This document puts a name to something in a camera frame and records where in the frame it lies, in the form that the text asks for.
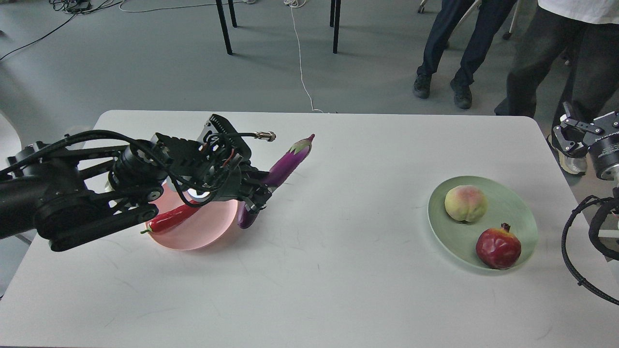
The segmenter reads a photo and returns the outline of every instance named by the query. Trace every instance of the pink plate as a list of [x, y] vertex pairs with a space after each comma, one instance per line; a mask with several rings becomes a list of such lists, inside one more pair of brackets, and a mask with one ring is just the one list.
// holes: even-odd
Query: pink plate
[[[159, 214], [183, 204], [178, 193], [163, 185], [163, 195], [153, 202]], [[210, 202], [180, 224], [160, 232], [149, 232], [153, 240], [174, 250], [194, 250], [207, 246], [235, 226], [239, 202]]]

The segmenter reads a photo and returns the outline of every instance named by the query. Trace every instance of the gray floor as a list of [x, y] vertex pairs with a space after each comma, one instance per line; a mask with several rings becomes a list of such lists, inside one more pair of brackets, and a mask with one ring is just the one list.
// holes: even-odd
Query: gray floor
[[[182, 0], [174, 5], [208, 1]], [[328, 113], [493, 115], [504, 97], [514, 46], [536, 3], [521, 1], [513, 37], [495, 38], [475, 75], [473, 107], [464, 111], [454, 106], [449, 81], [459, 67], [476, 13], [452, 36], [433, 78], [430, 99], [420, 100], [411, 93], [414, 71], [440, 1], [429, 1], [424, 14], [417, 13], [419, 2], [413, 0], [344, 1], [340, 53], [332, 54], [330, 2], [307, 0], [293, 11], [303, 77], [314, 107]], [[97, 6], [102, 1], [92, 2]], [[170, 3], [132, 0], [124, 8]], [[282, 0], [257, 0], [252, 5], [236, 4], [236, 15], [240, 26], [229, 28], [233, 56], [225, 52], [215, 6], [140, 14], [114, 7], [77, 16], [48, 38], [0, 62], [0, 110], [24, 145], [89, 129], [99, 115], [112, 109], [311, 112], [301, 84], [290, 8]], [[0, 55], [41, 37], [67, 18], [44, 0], [1, 4]], [[567, 73], [558, 60], [539, 89], [536, 120], [544, 134], [550, 131]], [[616, 95], [604, 111], [617, 107]], [[402, 135], [414, 136], [415, 131]], [[436, 137], [441, 137], [440, 129]], [[578, 200], [589, 194], [611, 195], [613, 184], [598, 180], [591, 170], [582, 178], [566, 179]]]

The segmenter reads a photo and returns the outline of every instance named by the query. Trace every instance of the green plate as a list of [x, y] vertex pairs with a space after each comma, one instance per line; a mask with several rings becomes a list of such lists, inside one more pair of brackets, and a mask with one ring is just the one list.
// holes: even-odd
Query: green plate
[[[477, 222], [462, 223], [452, 219], [445, 211], [445, 195], [459, 185], [475, 185], [488, 199], [488, 211]], [[439, 242], [455, 257], [479, 269], [492, 269], [477, 257], [477, 239], [488, 228], [501, 227], [507, 222], [510, 232], [516, 235], [522, 245], [522, 253], [516, 264], [518, 267], [531, 257], [539, 238], [535, 217], [524, 201], [507, 187], [479, 176], [457, 176], [438, 185], [428, 203], [430, 227]]]

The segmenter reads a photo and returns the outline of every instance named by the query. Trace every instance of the cable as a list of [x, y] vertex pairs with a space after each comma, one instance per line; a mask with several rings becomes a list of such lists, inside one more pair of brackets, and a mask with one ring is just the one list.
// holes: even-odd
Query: cable
[[303, 81], [303, 64], [301, 63], [301, 40], [299, 39], [299, 33], [297, 32], [297, 23], [295, 22], [295, 14], [292, 11], [292, 9], [298, 9], [299, 7], [303, 5], [305, 5], [305, 2], [303, 2], [303, 4], [297, 7], [288, 5], [290, 7], [290, 15], [292, 15], [292, 27], [295, 29], [295, 35], [297, 36], [297, 43], [299, 46], [299, 71], [301, 71], [301, 84], [303, 85], [303, 89], [305, 89], [305, 93], [307, 93], [309, 97], [309, 104], [311, 106], [311, 111], [320, 111], [321, 113], [324, 113], [324, 111], [314, 108], [314, 100], [311, 98], [311, 95], [308, 92], [307, 87], [305, 87], [305, 82]]
[[56, 28], [56, 29], [54, 29], [54, 30], [50, 31], [50, 32], [49, 32], [49, 33], [47, 33], [44, 37], [42, 37], [42, 38], [40, 38], [40, 39], [37, 39], [37, 40], [35, 40], [35, 41], [32, 41], [31, 43], [29, 43], [29, 44], [27, 44], [27, 45], [21, 46], [20, 48], [16, 48], [16, 49], [12, 50], [11, 52], [8, 52], [7, 54], [5, 54], [4, 56], [2, 56], [2, 57], [0, 58], [0, 61], [1, 61], [1, 60], [3, 60], [3, 59], [4, 59], [6, 56], [8, 56], [9, 54], [14, 53], [14, 52], [17, 52], [17, 51], [21, 50], [22, 48], [26, 48], [26, 47], [28, 47], [28, 46], [30, 46], [30, 45], [32, 45], [32, 44], [34, 44], [34, 43], [37, 43], [37, 42], [41, 41], [41, 40], [42, 40], [42, 39], [44, 39], [44, 38], [46, 38], [46, 37], [50, 36], [52, 33], [54, 33], [55, 31], [57, 31], [58, 29], [62, 28], [65, 24], [69, 23], [69, 22], [70, 22], [73, 18], [75, 18], [75, 16], [77, 16], [77, 14], [74, 14], [74, 15], [70, 16], [70, 18], [69, 18], [69, 19], [67, 19], [67, 21], [66, 21], [65, 23], [62, 23], [62, 24], [61, 24], [58, 28]]
[[[158, 9], [150, 9], [150, 10], [141, 10], [141, 11], [133, 11], [133, 10], [125, 10], [123, 9], [123, 5], [125, 2], [127, 2], [129, 0], [122, 0], [120, 6], [118, 7], [121, 11], [123, 12], [128, 12], [128, 13], [145, 13], [145, 12], [153, 12], [153, 11], [160, 11], [160, 10], [175, 10], [175, 9], [188, 9], [191, 7], [201, 7], [201, 6], [213, 6], [216, 4], [201, 4], [201, 5], [188, 5], [188, 6], [176, 6], [176, 7], [161, 7]], [[234, 1], [233, 4], [238, 4], [238, 3], [245, 3], [245, 4], [254, 4], [256, 3], [256, 0], [248, 0], [248, 1]]]
[[574, 267], [574, 264], [572, 264], [572, 262], [569, 260], [569, 256], [568, 256], [568, 251], [566, 248], [566, 240], [568, 237], [568, 230], [570, 228], [570, 226], [572, 226], [572, 223], [574, 222], [574, 219], [576, 219], [576, 216], [578, 214], [580, 214], [584, 209], [593, 206], [595, 204], [598, 203], [604, 203], [604, 202], [609, 202], [612, 201], [613, 198], [604, 198], [604, 199], [600, 199], [598, 197], [595, 196], [589, 196], [585, 199], [582, 200], [582, 202], [580, 204], [578, 204], [578, 207], [576, 207], [573, 211], [572, 214], [569, 216], [569, 219], [567, 221], [567, 223], [565, 223], [565, 226], [563, 227], [563, 234], [561, 235], [561, 254], [563, 255], [563, 261], [565, 262], [565, 266], [568, 268], [569, 272], [572, 273], [572, 276], [574, 276], [574, 278], [576, 278], [576, 280], [578, 281], [578, 286], [583, 286], [585, 287], [585, 289], [591, 291], [593, 294], [597, 295], [598, 297], [610, 302], [610, 303], [614, 303], [616, 305], [619, 305], [619, 300], [609, 296], [608, 294], [606, 294], [605, 292], [601, 291], [600, 289], [598, 289], [597, 287], [595, 287], [593, 284], [591, 284], [589, 281], [587, 281], [587, 279], [585, 277], [583, 277], [580, 272], [578, 272], [578, 270]]
[[221, 186], [226, 182], [226, 180], [228, 179], [229, 175], [230, 175], [230, 171], [228, 170], [228, 168], [223, 168], [222, 172], [220, 173], [214, 173], [213, 177], [218, 176], [219, 179], [217, 180], [217, 182], [214, 183], [214, 185], [203, 185], [203, 186], [199, 186], [199, 185], [195, 185], [194, 183], [191, 183], [190, 181], [186, 180], [185, 178], [183, 178], [182, 176], [179, 176], [175, 173], [173, 173], [169, 168], [166, 167], [166, 165], [157, 157], [157, 155], [155, 153], [153, 153], [153, 151], [146, 145], [144, 145], [143, 143], [127, 137], [123, 134], [117, 133], [117, 132], [113, 132], [113, 131], [104, 131], [104, 130], [92, 130], [92, 131], [85, 131], [85, 132], [81, 132], [81, 133], [77, 133], [75, 135], [72, 136], [66, 136], [64, 139], [57, 141], [53, 144], [49, 144], [47, 146], [45, 146], [44, 148], [40, 149], [39, 151], [26, 156], [26, 158], [8, 166], [7, 168], [0, 170], [0, 177], [4, 177], [6, 175], [8, 175], [10, 172], [14, 172], [16, 170], [20, 170], [22, 167], [25, 167], [27, 165], [33, 164], [35, 162], [37, 162], [38, 160], [40, 160], [41, 158], [43, 158], [45, 155], [48, 155], [62, 147], [66, 147], [66, 146], [70, 146], [73, 144], [77, 144], [78, 142], [84, 142], [84, 141], [91, 141], [91, 140], [98, 140], [98, 139], [114, 139], [114, 140], [120, 140], [120, 141], [124, 141], [124, 142], [128, 142], [130, 145], [134, 146], [136, 149], [139, 149], [141, 151], [143, 151], [143, 153], [145, 155], [147, 155], [154, 164], [156, 164], [159, 168], [161, 168], [164, 172], [166, 172], [166, 174], [168, 174], [168, 176], [170, 177], [172, 184], [174, 185], [174, 187], [176, 188], [176, 192], [178, 193], [179, 197], [181, 198], [181, 200], [183, 201], [183, 203], [185, 203], [188, 206], [191, 207], [201, 207], [201, 206], [205, 206], [207, 203], [211, 202], [214, 198], [214, 194], [210, 194], [209, 198], [207, 198], [207, 200], [200, 202], [198, 204], [194, 204], [189, 202], [185, 196], [182, 194], [182, 190], [180, 188], [179, 183], [181, 184], [185, 184], [188, 187], [195, 189], [196, 191], [209, 191], [209, 192], [214, 192], [217, 191], [219, 188], [221, 188]]
[[284, 0], [284, 5], [290, 6], [292, 9], [298, 9], [305, 5], [307, 0], [303, 0], [303, 3], [299, 4], [298, 0]]
[[114, 3], [111, 3], [111, 2], [113, 2], [113, 0], [105, 0], [99, 6], [97, 6], [94, 9], [84, 9], [84, 10], [79, 11], [79, 12], [70, 12], [69, 11], [70, 9], [72, 9], [73, 7], [77, 6], [76, 2], [73, 2], [73, 5], [71, 5], [69, 0], [48, 0], [48, 3], [50, 5], [52, 5], [54, 11], [63, 11], [66, 14], [70, 14], [71, 17], [69, 19], [67, 19], [67, 21], [65, 23], [62, 23], [59, 27], [57, 27], [56, 29], [54, 29], [54, 30], [50, 31], [49, 33], [47, 33], [44, 37], [41, 37], [41, 38], [39, 38], [39, 39], [37, 39], [35, 41], [32, 41], [31, 43], [29, 43], [27, 45], [21, 46], [20, 48], [16, 48], [16, 49], [12, 50], [11, 52], [8, 52], [7, 54], [5, 54], [4, 56], [2, 56], [0, 58], [0, 61], [3, 60], [6, 56], [10, 55], [11, 53], [15, 53], [15, 52], [21, 50], [22, 48], [26, 48], [26, 47], [34, 44], [34, 43], [37, 43], [37, 42], [41, 41], [44, 38], [50, 36], [52, 33], [57, 31], [58, 29], [62, 28], [65, 24], [69, 23], [78, 14], [91, 14], [91, 13], [94, 13], [96, 11], [107, 9], [107, 8], [110, 8], [112, 6], [116, 6], [116, 5], [122, 3], [122, 1], [114, 2]]

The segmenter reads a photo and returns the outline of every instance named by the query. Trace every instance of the pants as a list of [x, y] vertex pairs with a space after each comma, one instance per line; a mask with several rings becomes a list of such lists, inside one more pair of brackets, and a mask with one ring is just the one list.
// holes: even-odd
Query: pants
[[[423, 64], [417, 74], [432, 75], [438, 70], [449, 37], [475, 0], [443, 0], [423, 51]], [[473, 74], [486, 59], [496, 32], [511, 12], [516, 0], [484, 0], [479, 9], [475, 30], [464, 50], [455, 80], [459, 85], [473, 83]]]
[[619, 24], [588, 24], [539, 6], [516, 50], [507, 77], [507, 98], [495, 113], [532, 118], [537, 87], [569, 45], [574, 45], [574, 56], [553, 126], [565, 114], [564, 101], [572, 104], [576, 118], [592, 122], [619, 87]]

